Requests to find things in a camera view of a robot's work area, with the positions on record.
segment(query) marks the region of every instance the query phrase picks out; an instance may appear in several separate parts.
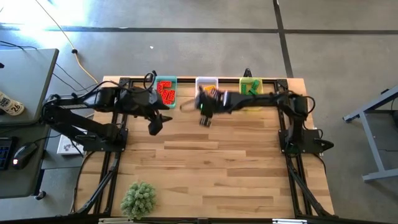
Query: plastic container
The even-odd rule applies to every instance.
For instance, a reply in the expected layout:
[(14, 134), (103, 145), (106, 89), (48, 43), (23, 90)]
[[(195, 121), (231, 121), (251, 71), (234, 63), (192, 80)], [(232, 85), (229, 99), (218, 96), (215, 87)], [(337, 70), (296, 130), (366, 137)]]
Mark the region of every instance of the plastic container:
[(175, 108), (177, 102), (177, 77), (156, 76), (154, 89), (162, 96), (163, 103)]
[(218, 78), (217, 77), (197, 77), (195, 79), (195, 96), (199, 93), (199, 86), (202, 86), (204, 90), (218, 89)]
[[(264, 90), (262, 89), (262, 79), (261, 78), (248, 78), (243, 77), (239, 79), (239, 92), (240, 94), (263, 94)], [(244, 110), (249, 111), (259, 111), (261, 107), (252, 107), (246, 108)]]

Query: keyboard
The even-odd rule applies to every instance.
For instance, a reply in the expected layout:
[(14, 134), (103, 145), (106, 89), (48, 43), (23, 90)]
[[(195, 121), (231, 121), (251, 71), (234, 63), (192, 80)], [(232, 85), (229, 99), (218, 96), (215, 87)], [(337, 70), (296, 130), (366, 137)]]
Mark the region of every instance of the keyboard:
[(17, 137), (0, 138), (0, 170), (7, 170), (14, 155), (17, 140)]

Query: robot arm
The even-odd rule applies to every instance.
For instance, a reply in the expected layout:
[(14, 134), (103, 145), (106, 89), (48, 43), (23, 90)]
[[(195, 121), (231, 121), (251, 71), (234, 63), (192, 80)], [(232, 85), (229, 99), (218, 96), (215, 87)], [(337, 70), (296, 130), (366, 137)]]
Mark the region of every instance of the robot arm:
[(42, 121), (72, 141), (84, 145), (85, 151), (117, 152), (125, 144), (127, 130), (115, 124), (97, 123), (71, 110), (91, 108), (104, 113), (142, 116), (149, 120), (151, 135), (156, 135), (163, 128), (162, 123), (172, 119), (159, 113), (159, 110), (168, 110), (169, 107), (163, 104), (155, 90), (138, 87), (127, 89), (122, 86), (99, 88), (103, 83), (80, 96), (52, 95), (43, 105)]
[(251, 106), (277, 106), (290, 119), (288, 130), (280, 130), (280, 144), (287, 153), (321, 153), (331, 147), (333, 143), (322, 140), (318, 130), (303, 129), (307, 119), (309, 96), (298, 95), (292, 91), (277, 94), (244, 95), (233, 91), (212, 90), (200, 92), (195, 98), (195, 108), (200, 110), (202, 126), (210, 127), (214, 114), (232, 113)]

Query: computer mouse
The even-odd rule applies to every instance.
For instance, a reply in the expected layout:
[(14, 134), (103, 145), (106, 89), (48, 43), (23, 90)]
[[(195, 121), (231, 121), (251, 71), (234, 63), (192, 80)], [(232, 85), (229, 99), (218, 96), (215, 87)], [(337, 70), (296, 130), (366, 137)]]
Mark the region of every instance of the computer mouse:
[(12, 166), (15, 169), (23, 169), (29, 163), (29, 160), (33, 156), (36, 149), (37, 145), (34, 142), (28, 142), (21, 146), (14, 154)]

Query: green object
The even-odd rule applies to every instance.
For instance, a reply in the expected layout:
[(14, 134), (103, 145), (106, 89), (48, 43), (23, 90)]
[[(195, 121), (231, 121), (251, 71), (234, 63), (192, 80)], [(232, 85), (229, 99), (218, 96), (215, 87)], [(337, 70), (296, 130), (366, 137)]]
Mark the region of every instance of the green object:
[(251, 85), (251, 89), (252, 90), (257, 90), (257, 88), (259, 88), (259, 84), (260, 84), (259, 80), (255, 80), (253, 82), (253, 84)]
[(245, 84), (242, 84), (242, 85), (241, 85), (241, 92), (242, 92), (243, 94), (246, 94), (246, 85), (245, 85)]
[(120, 204), (123, 215), (141, 219), (150, 214), (155, 209), (155, 197), (155, 188), (151, 184), (133, 183)]
[(252, 94), (252, 95), (256, 95), (256, 94), (257, 94), (257, 92), (256, 92), (255, 90), (253, 90), (253, 89), (250, 89), (250, 90), (248, 91), (248, 93), (250, 93), (250, 94)]

